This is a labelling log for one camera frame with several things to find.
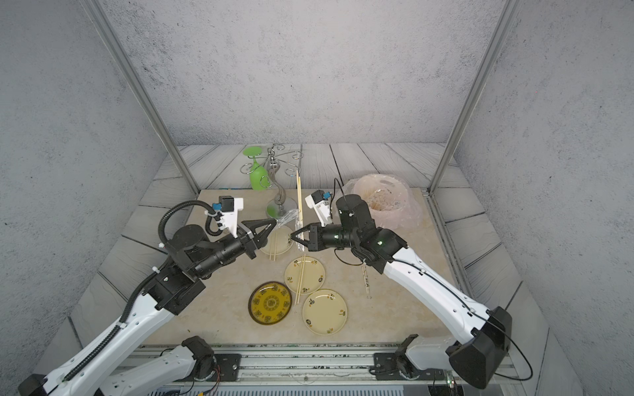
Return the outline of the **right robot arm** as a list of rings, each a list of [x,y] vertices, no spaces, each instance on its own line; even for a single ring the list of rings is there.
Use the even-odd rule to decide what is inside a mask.
[[[511,347],[511,315],[502,307],[490,309],[460,292],[401,236],[376,226],[361,196],[349,194],[338,199],[339,224],[332,220],[329,199],[330,193],[322,190],[305,198],[319,220],[297,229],[292,240],[310,252],[348,248],[362,263],[408,290],[454,336],[454,344],[445,351],[451,369],[467,384],[485,389]]]

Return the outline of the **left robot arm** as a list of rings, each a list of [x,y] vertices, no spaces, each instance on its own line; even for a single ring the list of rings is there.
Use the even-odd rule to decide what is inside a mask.
[[[255,258],[276,224],[275,219],[246,220],[235,234],[214,242],[205,227],[189,224],[163,239],[167,261],[135,288],[112,327],[49,374],[29,376],[19,385],[19,394],[147,395],[179,379],[219,379],[214,352],[198,336],[141,366],[120,374],[115,370],[146,338],[182,313],[213,272],[242,255]]]

